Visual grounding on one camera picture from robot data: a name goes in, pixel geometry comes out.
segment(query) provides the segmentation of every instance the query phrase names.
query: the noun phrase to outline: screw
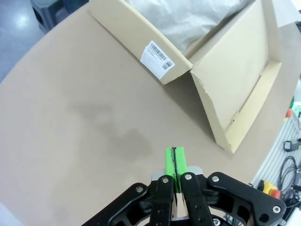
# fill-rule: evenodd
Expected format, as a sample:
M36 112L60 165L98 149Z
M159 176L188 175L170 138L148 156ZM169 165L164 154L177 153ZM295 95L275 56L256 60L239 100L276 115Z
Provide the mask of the screw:
M167 183L168 182L168 178L163 178L163 183Z
M214 218L213 223L214 223L214 226L219 226L221 224L221 221L217 218Z
M279 206L274 206L273 207L273 212L274 213L280 213L280 211L281 211L281 208Z
M139 193L142 192L142 191L143 191L143 187L138 186L138 187L136 188L136 191L139 192Z
M190 174L186 174L186 175L185 175L185 179L186 179L186 180L190 180L191 178L192 178L192 175L190 175Z
M219 181L220 179L217 177L217 176L214 176L213 178L212 178L212 181L213 182L217 182L217 181Z

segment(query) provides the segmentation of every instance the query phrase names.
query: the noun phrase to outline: round table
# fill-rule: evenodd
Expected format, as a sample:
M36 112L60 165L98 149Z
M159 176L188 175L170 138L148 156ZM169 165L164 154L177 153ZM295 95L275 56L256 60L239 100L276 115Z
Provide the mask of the round table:
M300 75L300 34L280 32L281 72L233 155L215 143L189 74L160 84L82 7L0 85L0 202L24 225L80 226L133 183L148 185L171 146L206 176L249 182Z

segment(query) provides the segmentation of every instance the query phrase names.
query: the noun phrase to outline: green tape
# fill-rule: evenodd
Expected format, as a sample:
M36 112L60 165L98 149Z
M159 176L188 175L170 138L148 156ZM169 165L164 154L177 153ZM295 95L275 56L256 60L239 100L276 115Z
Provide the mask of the green tape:
M176 192L181 193L181 175L188 172L183 147L168 148L165 150L165 175L172 176L176 184Z

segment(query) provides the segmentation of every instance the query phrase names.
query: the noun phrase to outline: open cardboard box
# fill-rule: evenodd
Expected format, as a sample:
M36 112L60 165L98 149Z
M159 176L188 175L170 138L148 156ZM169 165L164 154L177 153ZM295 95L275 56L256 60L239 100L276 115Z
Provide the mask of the open cardboard box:
M281 67L272 0L251 1L184 54L124 0L90 2L93 17L163 84L190 71L217 144L235 152ZM173 63L165 71L158 69L162 55Z

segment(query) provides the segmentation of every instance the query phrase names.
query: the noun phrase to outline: gray stool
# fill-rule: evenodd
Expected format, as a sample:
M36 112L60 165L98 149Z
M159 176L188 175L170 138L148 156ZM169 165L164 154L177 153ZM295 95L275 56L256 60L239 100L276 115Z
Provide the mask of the gray stool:
M68 16L62 0L31 0L31 4L39 26L45 32Z

